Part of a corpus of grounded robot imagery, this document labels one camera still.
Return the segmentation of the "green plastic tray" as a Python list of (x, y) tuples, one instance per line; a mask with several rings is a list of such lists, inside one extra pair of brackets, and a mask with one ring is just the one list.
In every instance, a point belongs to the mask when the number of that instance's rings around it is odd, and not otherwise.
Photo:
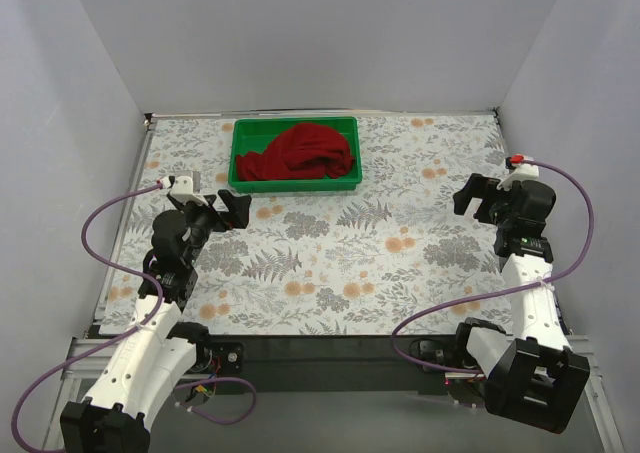
[[(262, 153), (280, 133), (299, 123), (315, 123), (336, 129), (348, 141), (355, 164), (345, 176), (316, 180), (242, 181), (236, 172), (236, 156)], [(242, 193), (350, 191), (362, 181), (362, 164), (357, 121), (353, 117), (243, 119), (234, 127), (229, 166), (229, 184)]]

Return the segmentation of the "red t shirt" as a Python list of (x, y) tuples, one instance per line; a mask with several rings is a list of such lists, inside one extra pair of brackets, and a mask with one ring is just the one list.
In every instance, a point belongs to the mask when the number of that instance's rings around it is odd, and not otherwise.
[(242, 181), (336, 179), (355, 164), (347, 139), (336, 129), (299, 123), (280, 133), (262, 153), (236, 156)]

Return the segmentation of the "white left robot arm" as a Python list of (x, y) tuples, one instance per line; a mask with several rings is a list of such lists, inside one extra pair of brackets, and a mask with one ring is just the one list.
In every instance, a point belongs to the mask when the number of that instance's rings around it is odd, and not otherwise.
[(211, 397), (218, 381), (242, 369), (244, 348), (217, 342), (182, 311), (196, 285), (196, 260), (214, 232), (244, 229), (250, 196), (227, 190), (213, 195), (169, 194), (173, 209), (152, 224), (151, 249), (130, 321), (132, 334), (119, 341), (83, 399), (60, 415), (68, 452), (146, 452), (152, 424), (181, 377), (195, 374), (189, 396)]

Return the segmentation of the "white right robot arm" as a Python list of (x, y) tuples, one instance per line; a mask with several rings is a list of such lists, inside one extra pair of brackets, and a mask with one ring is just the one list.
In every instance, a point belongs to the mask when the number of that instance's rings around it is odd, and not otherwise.
[(502, 185), (474, 173), (453, 196), (454, 212), (496, 227), (494, 252), (508, 288), (510, 334), (485, 320), (468, 318), (456, 332), (454, 362), (464, 370), (480, 367), (487, 411), (559, 434), (576, 408), (590, 375), (588, 360), (572, 351), (561, 328), (551, 277), (553, 254), (543, 231), (556, 195), (532, 179)]

